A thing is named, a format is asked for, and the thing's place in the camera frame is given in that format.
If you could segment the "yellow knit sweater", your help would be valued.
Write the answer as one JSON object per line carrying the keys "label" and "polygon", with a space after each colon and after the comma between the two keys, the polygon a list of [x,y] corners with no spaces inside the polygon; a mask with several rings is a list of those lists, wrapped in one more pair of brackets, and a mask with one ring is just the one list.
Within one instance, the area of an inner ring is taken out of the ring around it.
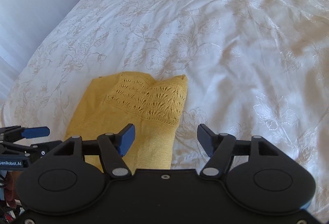
{"label": "yellow knit sweater", "polygon": [[135,140],[123,160],[137,168],[168,170],[175,133],[187,96],[185,75],[155,80],[141,72],[121,72],[93,79],[66,130],[66,138],[79,135],[93,140],[135,126]]}

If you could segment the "white floral bedspread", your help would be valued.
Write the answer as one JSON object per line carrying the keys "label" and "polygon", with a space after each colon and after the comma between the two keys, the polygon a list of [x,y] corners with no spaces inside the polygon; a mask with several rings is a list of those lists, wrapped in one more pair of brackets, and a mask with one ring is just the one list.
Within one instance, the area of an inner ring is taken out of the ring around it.
{"label": "white floral bedspread", "polygon": [[1,124],[62,139],[90,81],[123,71],[189,87],[173,168],[201,168],[200,123],[265,137],[313,174],[328,220],[328,0],[79,0],[46,33],[6,100]]}

